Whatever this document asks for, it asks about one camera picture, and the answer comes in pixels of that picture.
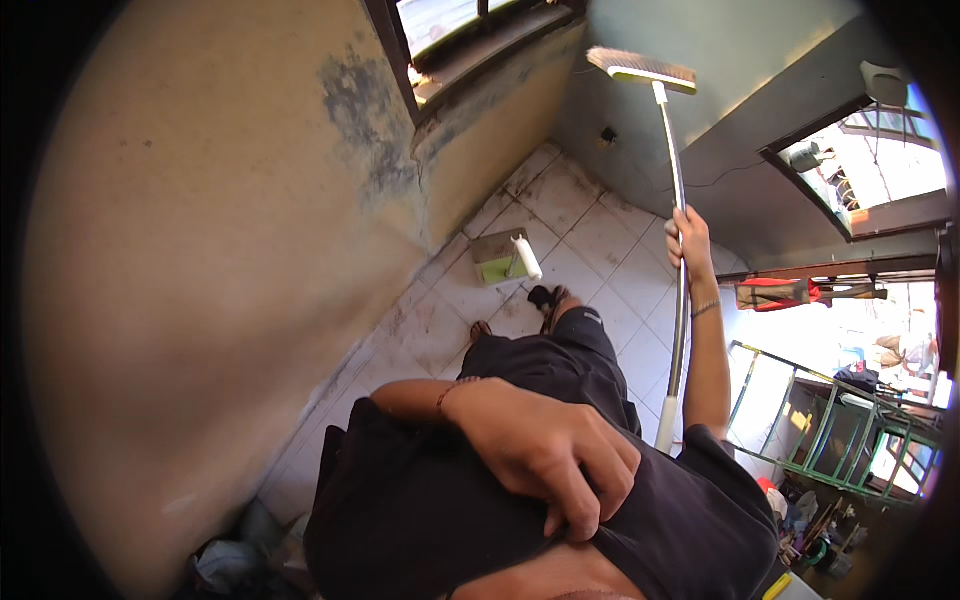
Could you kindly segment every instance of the broom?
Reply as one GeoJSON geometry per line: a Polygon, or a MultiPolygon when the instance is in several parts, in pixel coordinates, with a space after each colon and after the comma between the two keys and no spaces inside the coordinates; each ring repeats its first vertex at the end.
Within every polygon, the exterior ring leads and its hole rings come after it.
{"type": "MultiPolygon", "coordinates": [[[[674,206],[686,213],[684,197],[684,176],[680,171],[680,157],[673,141],[670,117],[666,111],[666,90],[682,94],[697,93],[696,71],[685,66],[648,59],[639,54],[594,46],[587,51],[587,60],[600,67],[615,81],[650,84],[654,88],[654,97],[660,105],[663,115],[663,128],[666,130],[666,145],[670,152],[670,166],[673,168],[674,206]]],[[[673,428],[677,422],[677,409],[680,405],[677,395],[680,392],[680,380],[684,367],[684,341],[686,340],[686,321],[690,311],[690,301],[686,281],[686,262],[682,261],[677,270],[677,316],[673,329],[673,356],[670,360],[670,379],[667,383],[666,398],[660,412],[660,428],[654,447],[660,452],[670,453],[673,445],[673,428]]]]}

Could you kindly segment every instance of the white tiled floor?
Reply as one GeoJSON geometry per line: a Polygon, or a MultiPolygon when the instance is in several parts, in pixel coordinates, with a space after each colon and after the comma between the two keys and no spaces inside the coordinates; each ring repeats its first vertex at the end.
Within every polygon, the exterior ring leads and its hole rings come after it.
{"type": "MultiPolygon", "coordinates": [[[[652,444],[670,365],[676,293],[663,222],[605,192],[556,146],[535,151],[348,358],[268,476],[260,491],[267,507],[282,522],[309,510],[325,429],[345,427],[356,398],[397,379],[456,378],[469,324],[486,320],[495,334],[513,338],[540,332],[542,316],[527,301],[534,284],[484,287],[470,259],[470,240],[509,228],[527,229],[543,285],[562,283],[600,312],[644,440],[652,444]]],[[[716,245],[713,252],[717,270],[731,272],[736,255],[716,245]]]]}

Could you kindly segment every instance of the hand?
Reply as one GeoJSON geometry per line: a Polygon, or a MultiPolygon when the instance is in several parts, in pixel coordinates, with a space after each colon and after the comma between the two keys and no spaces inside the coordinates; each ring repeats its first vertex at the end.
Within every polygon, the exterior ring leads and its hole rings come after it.
{"type": "Polygon", "coordinates": [[[546,537],[566,519],[571,541],[589,540],[634,488],[639,451],[592,406],[490,378],[450,390],[441,408],[504,488],[547,503],[546,537]]]}
{"type": "Polygon", "coordinates": [[[680,269],[681,259],[686,260],[687,276],[691,287],[702,282],[716,283],[713,259],[710,257],[710,231],[707,222],[697,214],[693,206],[686,207],[684,215],[673,209],[673,218],[663,226],[666,230],[667,257],[670,264],[680,269]],[[679,236],[683,235],[681,244],[679,236]]]}

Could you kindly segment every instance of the wrist bracelet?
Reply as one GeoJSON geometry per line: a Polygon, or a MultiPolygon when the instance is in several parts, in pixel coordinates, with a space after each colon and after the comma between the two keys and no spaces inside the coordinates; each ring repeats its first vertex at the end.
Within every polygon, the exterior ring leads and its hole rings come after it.
{"type": "Polygon", "coordinates": [[[443,390],[440,394],[440,397],[437,398],[437,413],[441,417],[444,415],[444,411],[443,411],[444,399],[446,399],[446,395],[450,392],[450,390],[452,390],[453,388],[456,388],[457,386],[462,386],[465,383],[473,383],[474,381],[480,381],[480,377],[477,377],[474,375],[470,377],[464,377],[463,379],[457,379],[450,385],[450,387],[443,390]]]}
{"type": "Polygon", "coordinates": [[[719,299],[719,298],[716,299],[716,300],[707,302],[706,304],[704,304],[704,305],[701,306],[700,308],[697,308],[697,309],[695,309],[695,310],[693,311],[693,314],[690,315],[690,320],[692,321],[692,320],[696,319],[697,317],[699,317],[700,315],[704,314],[705,312],[707,312],[707,311],[710,310],[711,308],[716,308],[716,307],[719,306],[719,305],[720,305],[720,299],[719,299]]]}

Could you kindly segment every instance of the yellow wall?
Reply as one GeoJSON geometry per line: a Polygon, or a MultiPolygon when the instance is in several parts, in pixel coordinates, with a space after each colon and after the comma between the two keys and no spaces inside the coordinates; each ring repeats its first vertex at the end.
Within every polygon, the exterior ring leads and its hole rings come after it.
{"type": "Polygon", "coordinates": [[[582,25],[419,143],[359,0],[134,0],[68,97],[24,319],[60,489],[129,596],[166,595],[311,389],[552,127],[582,25]]]}

